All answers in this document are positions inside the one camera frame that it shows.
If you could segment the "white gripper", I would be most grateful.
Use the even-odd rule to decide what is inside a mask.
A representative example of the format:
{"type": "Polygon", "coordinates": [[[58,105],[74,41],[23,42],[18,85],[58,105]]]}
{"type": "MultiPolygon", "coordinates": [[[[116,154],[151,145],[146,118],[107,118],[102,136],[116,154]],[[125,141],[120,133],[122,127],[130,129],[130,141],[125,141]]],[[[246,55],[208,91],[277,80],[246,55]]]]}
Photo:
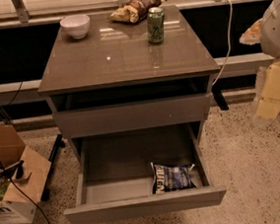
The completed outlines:
{"type": "Polygon", "coordinates": [[[280,60],[272,63],[265,72],[262,100],[254,99],[250,120],[255,126],[270,125],[280,113],[280,60]]]}

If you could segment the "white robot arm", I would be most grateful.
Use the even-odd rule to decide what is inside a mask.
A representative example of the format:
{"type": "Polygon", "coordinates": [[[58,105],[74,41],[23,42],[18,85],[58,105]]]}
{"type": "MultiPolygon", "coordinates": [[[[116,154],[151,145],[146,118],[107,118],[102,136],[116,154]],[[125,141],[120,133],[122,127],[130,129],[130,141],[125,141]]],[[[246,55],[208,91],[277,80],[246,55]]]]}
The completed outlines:
{"type": "Polygon", "coordinates": [[[239,41],[246,45],[259,43],[262,51],[275,59],[268,67],[258,69],[251,107],[253,125],[271,124],[280,113],[280,0],[273,0],[239,41]]]}

